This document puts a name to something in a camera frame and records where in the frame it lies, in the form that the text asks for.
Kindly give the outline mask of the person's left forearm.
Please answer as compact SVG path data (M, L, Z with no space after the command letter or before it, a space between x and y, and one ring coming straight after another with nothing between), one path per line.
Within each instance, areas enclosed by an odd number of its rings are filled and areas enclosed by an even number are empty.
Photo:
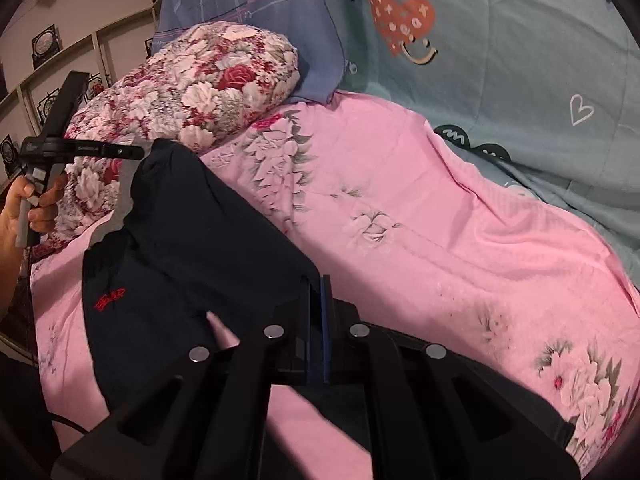
M16 289L24 251L24 248L15 246L15 234L11 230L1 231L0 315L2 318L8 313Z

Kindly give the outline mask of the person's left hand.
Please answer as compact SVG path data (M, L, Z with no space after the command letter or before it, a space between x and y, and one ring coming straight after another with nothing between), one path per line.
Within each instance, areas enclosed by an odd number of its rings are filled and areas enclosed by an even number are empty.
M29 227L37 233L47 234L54 230L58 216L58 202L64 194L66 174L60 174L52 186L38 198L38 206L31 206L27 213ZM32 183L25 177L17 177L9 187L6 203L1 213L1 246L15 247L16 234L20 225L21 204L35 193Z

